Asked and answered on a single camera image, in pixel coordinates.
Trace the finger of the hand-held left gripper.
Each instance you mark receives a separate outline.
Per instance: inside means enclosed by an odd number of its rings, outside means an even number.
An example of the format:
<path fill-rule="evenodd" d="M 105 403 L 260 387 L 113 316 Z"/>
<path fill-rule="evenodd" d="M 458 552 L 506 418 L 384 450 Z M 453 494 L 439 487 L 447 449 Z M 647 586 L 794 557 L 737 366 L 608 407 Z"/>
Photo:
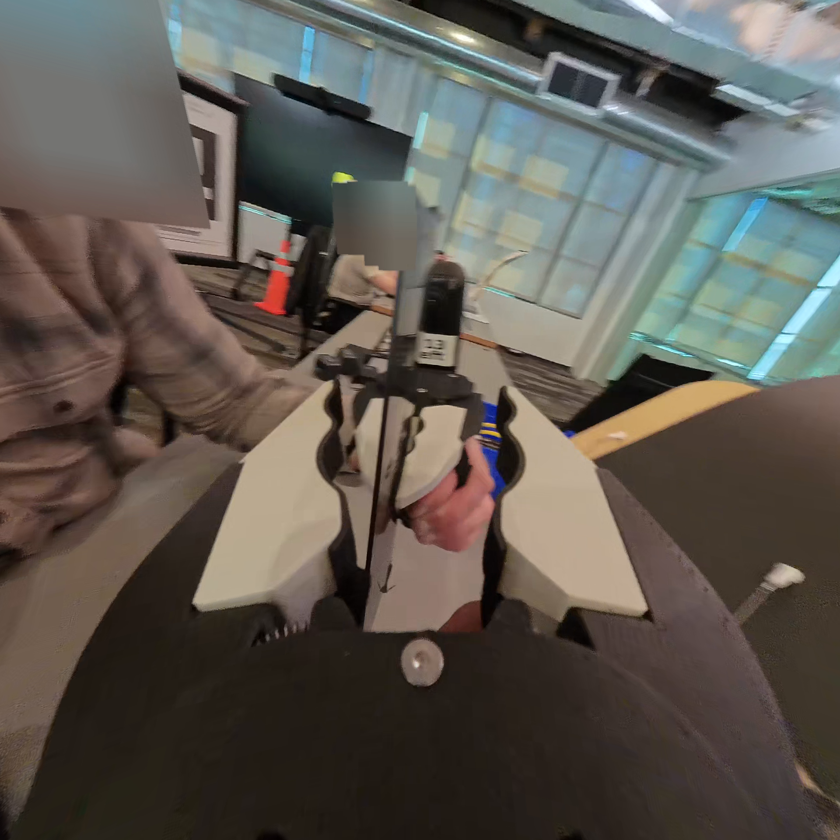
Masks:
<path fill-rule="evenodd" d="M 456 405 L 423 408 L 409 425 L 406 454 L 396 486 L 396 511 L 427 496 L 458 465 L 467 409 Z"/>
<path fill-rule="evenodd" d="M 379 474 L 385 399 L 354 398 L 346 407 L 350 418 L 344 421 L 344 471 L 372 487 Z"/>

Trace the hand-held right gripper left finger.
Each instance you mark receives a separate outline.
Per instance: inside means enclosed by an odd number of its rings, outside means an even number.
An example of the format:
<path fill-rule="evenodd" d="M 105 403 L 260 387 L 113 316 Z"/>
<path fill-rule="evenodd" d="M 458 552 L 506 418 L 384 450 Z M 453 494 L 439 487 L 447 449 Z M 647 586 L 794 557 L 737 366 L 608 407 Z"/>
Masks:
<path fill-rule="evenodd" d="M 342 421 L 340 385 L 321 384 L 243 459 L 195 609 L 272 604 L 310 615 L 337 594 L 355 610 L 355 540 L 334 482 Z"/>

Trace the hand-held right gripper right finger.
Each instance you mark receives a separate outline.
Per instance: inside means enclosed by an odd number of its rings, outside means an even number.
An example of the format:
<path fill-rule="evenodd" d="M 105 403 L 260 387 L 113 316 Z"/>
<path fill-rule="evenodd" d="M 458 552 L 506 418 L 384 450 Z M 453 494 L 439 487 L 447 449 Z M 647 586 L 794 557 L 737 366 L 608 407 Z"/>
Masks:
<path fill-rule="evenodd" d="M 484 548 L 484 620 L 503 600 L 541 621 L 569 610 L 642 618 L 648 604 L 597 468 L 518 388 L 500 389 L 496 499 Z"/>

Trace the thin black plastic strip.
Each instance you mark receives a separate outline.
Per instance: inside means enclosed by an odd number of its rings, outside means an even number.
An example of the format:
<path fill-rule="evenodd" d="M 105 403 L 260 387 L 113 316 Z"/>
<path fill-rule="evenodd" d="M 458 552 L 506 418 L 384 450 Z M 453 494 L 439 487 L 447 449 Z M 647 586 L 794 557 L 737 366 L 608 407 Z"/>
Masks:
<path fill-rule="evenodd" d="M 414 244 L 406 253 L 400 269 L 394 300 L 391 341 L 386 367 L 381 375 L 381 395 L 369 402 L 356 432 L 359 455 L 372 469 L 372 509 L 366 569 L 371 577 L 371 599 L 376 600 L 387 588 L 396 540 L 399 490 L 406 456 L 409 427 L 416 409 L 417 335 L 420 330 L 427 288 L 427 274 L 436 257 L 439 214 L 417 197 L 414 200 L 413 232 L 404 226 L 406 243 Z"/>

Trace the blue plastic bin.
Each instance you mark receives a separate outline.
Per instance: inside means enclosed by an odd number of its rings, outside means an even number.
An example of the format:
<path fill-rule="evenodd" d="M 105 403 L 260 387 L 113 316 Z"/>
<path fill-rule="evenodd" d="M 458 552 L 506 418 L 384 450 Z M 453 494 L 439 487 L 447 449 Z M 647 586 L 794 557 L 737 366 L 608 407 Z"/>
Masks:
<path fill-rule="evenodd" d="M 497 405 L 485 401 L 483 401 L 482 405 L 484 407 L 484 418 L 478 437 L 490 470 L 490 476 L 493 479 L 491 496 L 496 500 L 506 486 L 506 482 L 497 466 L 497 459 L 501 447 L 501 434 L 497 427 Z"/>

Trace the person's left hand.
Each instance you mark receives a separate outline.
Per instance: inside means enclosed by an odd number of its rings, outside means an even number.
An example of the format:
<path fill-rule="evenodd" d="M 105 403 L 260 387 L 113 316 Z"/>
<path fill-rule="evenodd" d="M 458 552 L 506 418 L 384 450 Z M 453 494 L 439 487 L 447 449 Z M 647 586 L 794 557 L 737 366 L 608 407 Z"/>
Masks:
<path fill-rule="evenodd" d="M 469 466 L 463 485 L 452 469 L 406 510 L 409 526 L 420 543 L 451 553 L 468 550 L 478 540 L 495 508 L 495 482 L 480 440 L 467 439 L 463 454 Z"/>

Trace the black office chair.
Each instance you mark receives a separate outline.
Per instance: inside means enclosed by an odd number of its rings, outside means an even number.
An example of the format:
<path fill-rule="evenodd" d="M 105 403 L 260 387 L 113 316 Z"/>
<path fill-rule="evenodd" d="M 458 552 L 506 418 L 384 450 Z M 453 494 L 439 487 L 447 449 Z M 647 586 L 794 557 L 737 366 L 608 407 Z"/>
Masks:
<path fill-rule="evenodd" d="M 308 344 L 313 332 L 330 334 L 333 313 L 328 303 L 337 251 L 333 231 L 329 227 L 313 225 L 299 255 L 294 281 L 296 302 L 290 308 L 298 316 L 298 360 L 308 354 Z"/>

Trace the black mesh chair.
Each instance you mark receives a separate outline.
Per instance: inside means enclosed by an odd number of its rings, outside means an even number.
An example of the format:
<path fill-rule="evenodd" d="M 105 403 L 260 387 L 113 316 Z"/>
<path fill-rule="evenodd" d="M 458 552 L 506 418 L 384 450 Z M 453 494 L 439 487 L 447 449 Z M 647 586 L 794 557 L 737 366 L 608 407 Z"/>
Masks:
<path fill-rule="evenodd" d="M 571 419 L 558 423 L 565 434 L 579 434 L 667 391 L 714 376 L 706 371 L 640 354 L 618 378 L 594 396 Z"/>

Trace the orange traffic cone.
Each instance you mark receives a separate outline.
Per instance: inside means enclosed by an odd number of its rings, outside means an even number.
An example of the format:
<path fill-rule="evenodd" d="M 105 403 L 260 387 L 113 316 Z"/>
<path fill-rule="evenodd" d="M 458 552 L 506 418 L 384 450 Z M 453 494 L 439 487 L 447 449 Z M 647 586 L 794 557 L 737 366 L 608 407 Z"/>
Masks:
<path fill-rule="evenodd" d="M 287 315 L 287 297 L 289 293 L 293 268 L 289 260 L 291 241 L 284 238 L 280 242 L 279 251 L 269 261 L 269 276 L 263 298 L 255 303 L 255 307 L 272 316 L 285 317 Z"/>

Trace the black backdrop board stand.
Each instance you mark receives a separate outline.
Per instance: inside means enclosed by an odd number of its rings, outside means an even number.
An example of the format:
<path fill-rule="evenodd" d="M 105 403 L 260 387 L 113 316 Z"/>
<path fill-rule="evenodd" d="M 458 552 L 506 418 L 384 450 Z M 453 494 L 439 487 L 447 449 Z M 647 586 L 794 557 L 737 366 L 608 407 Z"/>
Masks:
<path fill-rule="evenodd" d="M 804 574 L 743 627 L 800 764 L 838 799 L 839 377 L 687 385 L 571 438 L 735 610 L 775 564 Z"/>

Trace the black video bar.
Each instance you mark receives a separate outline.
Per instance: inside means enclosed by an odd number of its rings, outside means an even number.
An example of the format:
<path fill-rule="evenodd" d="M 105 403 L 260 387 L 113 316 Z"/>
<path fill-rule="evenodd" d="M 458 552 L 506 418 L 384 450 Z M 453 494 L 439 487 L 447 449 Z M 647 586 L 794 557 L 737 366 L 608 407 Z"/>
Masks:
<path fill-rule="evenodd" d="M 302 102 L 327 114 L 336 114 L 347 119 L 367 122 L 371 119 L 371 107 L 358 101 L 342 97 L 325 87 L 315 87 L 281 74 L 274 74 L 274 87 L 285 98 Z"/>

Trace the framed tag poster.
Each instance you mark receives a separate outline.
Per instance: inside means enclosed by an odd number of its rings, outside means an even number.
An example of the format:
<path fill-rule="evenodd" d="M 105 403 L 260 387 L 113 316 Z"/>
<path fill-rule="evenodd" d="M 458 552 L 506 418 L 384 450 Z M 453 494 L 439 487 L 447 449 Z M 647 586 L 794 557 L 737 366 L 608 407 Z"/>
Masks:
<path fill-rule="evenodd" d="M 239 148 L 249 105 L 184 70 L 177 76 L 196 151 L 209 227 L 161 225 L 158 234 L 178 262 L 236 267 L 239 241 Z"/>

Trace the ceiling air vent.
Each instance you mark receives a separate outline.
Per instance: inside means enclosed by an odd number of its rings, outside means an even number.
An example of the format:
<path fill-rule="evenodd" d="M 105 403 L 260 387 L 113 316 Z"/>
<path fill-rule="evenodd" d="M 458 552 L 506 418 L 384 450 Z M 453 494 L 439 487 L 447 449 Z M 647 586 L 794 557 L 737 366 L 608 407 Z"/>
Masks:
<path fill-rule="evenodd" d="M 609 69 L 552 52 L 544 62 L 536 94 L 595 115 L 613 101 L 621 79 L 620 74 Z"/>

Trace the black wall screen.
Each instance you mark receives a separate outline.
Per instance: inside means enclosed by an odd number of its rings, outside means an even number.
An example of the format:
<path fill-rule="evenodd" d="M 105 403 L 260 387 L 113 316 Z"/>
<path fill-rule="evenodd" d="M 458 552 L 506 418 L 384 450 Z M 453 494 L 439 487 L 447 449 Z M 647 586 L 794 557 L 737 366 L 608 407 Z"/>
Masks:
<path fill-rule="evenodd" d="M 240 124 L 238 199 L 305 226 L 330 227 L 335 172 L 358 181 L 401 181 L 409 134 L 327 112 L 276 86 L 234 74 L 248 104 Z"/>

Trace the silver ceiling duct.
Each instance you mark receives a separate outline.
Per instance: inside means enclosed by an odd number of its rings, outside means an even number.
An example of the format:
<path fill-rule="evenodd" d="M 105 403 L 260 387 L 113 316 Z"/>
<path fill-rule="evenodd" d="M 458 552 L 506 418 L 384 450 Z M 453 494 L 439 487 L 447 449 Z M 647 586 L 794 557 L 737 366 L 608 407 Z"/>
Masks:
<path fill-rule="evenodd" d="M 254 5 L 352 41 L 425 56 L 436 67 L 447 69 L 454 80 L 468 77 L 478 88 L 504 92 L 668 158 L 692 161 L 702 170 L 720 168 L 733 157 L 733 142 L 725 136 L 618 90 L 607 92 L 605 103 L 596 108 L 544 94 L 543 63 L 533 56 L 404 3 L 265 1 Z"/>

